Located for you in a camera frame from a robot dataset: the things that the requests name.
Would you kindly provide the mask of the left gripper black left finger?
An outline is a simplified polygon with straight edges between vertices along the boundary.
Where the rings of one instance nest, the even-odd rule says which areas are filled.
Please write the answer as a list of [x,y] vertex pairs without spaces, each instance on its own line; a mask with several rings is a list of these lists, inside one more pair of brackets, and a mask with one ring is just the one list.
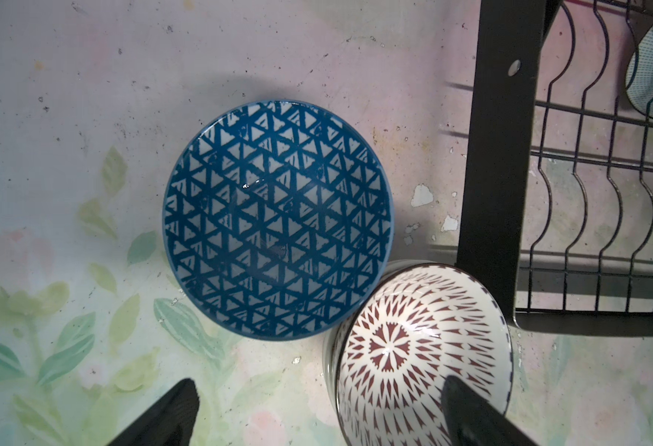
[[194,432],[199,406],[194,380],[185,378],[109,442],[109,445],[188,445]]

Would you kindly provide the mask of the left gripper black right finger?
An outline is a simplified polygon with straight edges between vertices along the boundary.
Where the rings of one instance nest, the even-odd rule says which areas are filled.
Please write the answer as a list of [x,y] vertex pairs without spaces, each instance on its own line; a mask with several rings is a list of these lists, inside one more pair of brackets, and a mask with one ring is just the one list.
[[455,375],[445,379],[441,406],[453,445],[536,446],[521,429]]

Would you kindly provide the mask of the red starburst patterned bowl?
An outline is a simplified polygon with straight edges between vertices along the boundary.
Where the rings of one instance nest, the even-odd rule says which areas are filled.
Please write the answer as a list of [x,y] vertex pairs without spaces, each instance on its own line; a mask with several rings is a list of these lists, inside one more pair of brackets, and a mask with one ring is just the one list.
[[324,376],[349,445],[448,445],[441,395],[455,375],[501,414],[512,392],[510,330],[491,293],[453,266],[390,262],[324,344]]

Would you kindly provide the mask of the blue triangle patterned bowl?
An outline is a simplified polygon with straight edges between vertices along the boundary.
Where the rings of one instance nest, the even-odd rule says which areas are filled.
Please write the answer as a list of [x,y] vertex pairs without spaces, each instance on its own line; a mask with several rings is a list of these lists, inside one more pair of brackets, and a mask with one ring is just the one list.
[[264,341],[320,334],[370,297],[393,245],[386,172],[324,108],[265,100],[216,118],[168,180],[177,282],[217,325]]

